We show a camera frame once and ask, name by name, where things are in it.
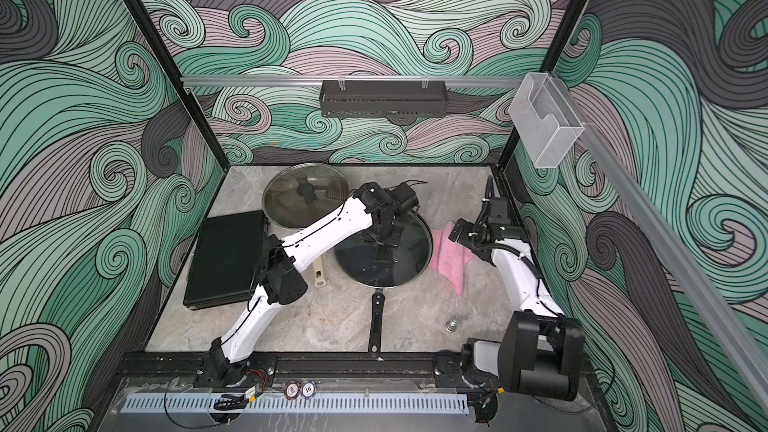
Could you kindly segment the large glass pot lid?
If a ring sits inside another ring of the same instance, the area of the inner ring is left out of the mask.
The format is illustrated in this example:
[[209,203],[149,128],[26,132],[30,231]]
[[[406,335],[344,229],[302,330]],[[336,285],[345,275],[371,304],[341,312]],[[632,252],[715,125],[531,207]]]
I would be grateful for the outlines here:
[[353,235],[334,249],[340,268],[353,280],[368,287],[392,288],[411,282],[424,272],[432,258],[434,242],[423,218],[415,213],[397,219],[401,228],[396,247],[386,247]]

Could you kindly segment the pink fluffy cloth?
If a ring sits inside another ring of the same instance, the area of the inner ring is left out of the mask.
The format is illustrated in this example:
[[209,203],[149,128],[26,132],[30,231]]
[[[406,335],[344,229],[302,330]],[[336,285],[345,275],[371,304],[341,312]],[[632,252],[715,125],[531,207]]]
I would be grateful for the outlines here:
[[448,221],[442,228],[431,231],[433,251],[429,267],[447,279],[454,293],[460,296],[464,291],[466,267],[476,256],[467,247],[449,239],[454,226],[453,221]]

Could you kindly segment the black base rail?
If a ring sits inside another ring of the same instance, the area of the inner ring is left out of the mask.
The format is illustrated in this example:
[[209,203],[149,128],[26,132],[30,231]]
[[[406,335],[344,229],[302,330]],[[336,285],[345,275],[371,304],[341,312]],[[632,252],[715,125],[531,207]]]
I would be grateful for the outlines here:
[[418,387],[487,390],[499,379],[470,369],[458,352],[255,352],[244,366],[220,378],[207,352],[134,352],[118,365],[120,378],[190,379],[200,388],[281,386],[289,381],[405,380]]

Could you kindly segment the aluminium side rail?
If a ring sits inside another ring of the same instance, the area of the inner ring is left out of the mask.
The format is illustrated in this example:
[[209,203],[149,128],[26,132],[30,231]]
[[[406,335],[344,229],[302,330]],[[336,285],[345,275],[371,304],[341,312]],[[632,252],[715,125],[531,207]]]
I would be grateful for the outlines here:
[[610,144],[600,136],[594,122],[586,119],[565,83],[552,76],[555,96],[582,125],[580,137],[590,149],[606,178],[637,221],[662,262],[687,294],[699,316],[738,371],[743,383],[762,410],[767,409],[767,356],[735,311],[709,280],[679,234],[666,222],[642,187],[613,155]]

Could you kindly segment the clear mesh wall bin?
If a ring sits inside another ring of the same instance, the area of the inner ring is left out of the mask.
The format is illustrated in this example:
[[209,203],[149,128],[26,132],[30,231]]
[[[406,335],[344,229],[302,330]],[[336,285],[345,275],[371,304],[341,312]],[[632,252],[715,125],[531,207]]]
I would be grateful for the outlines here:
[[584,131],[570,90],[548,72],[528,73],[508,112],[537,169],[557,168]]

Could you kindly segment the black wall shelf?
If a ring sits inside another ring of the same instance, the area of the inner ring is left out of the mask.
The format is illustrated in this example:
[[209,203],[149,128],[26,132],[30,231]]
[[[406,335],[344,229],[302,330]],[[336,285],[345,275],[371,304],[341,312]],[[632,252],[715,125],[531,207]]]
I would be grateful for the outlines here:
[[449,95],[444,82],[323,82],[321,112],[331,118],[443,117]]

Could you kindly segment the aluminium wall rail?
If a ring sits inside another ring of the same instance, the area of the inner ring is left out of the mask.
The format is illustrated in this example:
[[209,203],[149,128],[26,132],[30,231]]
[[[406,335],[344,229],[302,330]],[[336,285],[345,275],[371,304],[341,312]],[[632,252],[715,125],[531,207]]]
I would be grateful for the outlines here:
[[403,76],[403,75],[186,75],[181,83],[186,88],[198,87],[320,87],[323,82],[337,82],[344,87],[347,82],[444,82],[448,88],[506,89],[518,87],[524,76]]

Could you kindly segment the black flat case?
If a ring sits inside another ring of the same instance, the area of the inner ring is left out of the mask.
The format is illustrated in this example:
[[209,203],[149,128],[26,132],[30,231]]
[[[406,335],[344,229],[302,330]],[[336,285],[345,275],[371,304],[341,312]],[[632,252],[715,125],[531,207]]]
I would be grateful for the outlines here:
[[267,229],[261,210],[206,218],[188,272],[184,306],[200,310],[249,300]]

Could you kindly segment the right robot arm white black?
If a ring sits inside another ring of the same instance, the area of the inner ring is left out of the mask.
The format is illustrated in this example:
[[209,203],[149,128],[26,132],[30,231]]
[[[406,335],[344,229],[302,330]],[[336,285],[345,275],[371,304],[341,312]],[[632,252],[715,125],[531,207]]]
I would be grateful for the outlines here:
[[585,334],[580,322],[555,303],[534,264],[525,231],[460,219],[449,239],[496,268],[513,308],[501,341],[471,339],[463,346],[462,367],[494,376],[505,391],[574,400]]

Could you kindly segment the small metal knob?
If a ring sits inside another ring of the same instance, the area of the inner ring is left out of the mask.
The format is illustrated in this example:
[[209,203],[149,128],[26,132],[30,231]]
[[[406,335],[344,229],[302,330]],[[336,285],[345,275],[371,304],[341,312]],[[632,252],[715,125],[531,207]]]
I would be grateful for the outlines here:
[[454,316],[446,321],[444,329],[447,333],[454,333],[457,331],[459,325],[459,318]]

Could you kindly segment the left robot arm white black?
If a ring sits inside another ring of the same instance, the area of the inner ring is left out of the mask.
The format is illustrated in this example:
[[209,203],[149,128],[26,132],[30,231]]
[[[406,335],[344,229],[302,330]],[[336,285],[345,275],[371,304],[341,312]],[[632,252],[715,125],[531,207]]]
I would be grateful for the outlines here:
[[206,370],[223,387],[234,387],[247,375],[247,362],[256,342],[279,309],[308,290],[302,273],[324,253],[358,235],[373,245],[376,264],[394,262],[402,226],[398,219],[418,204],[407,183],[384,188],[376,182],[355,189],[336,209],[310,226],[283,239],[267,237],[266,264],[256,274],[256,288],[233,326],[211,343]]

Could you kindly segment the small glass pot lid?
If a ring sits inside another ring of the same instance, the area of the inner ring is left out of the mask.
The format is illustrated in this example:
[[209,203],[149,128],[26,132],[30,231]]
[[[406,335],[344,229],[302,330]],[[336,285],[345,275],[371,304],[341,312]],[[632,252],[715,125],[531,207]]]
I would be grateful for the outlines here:
[[340,207],[349,185],[338,169],[320,163],[290,167],[266,186],[262,208],[268,219],[288,229],[302,229]]

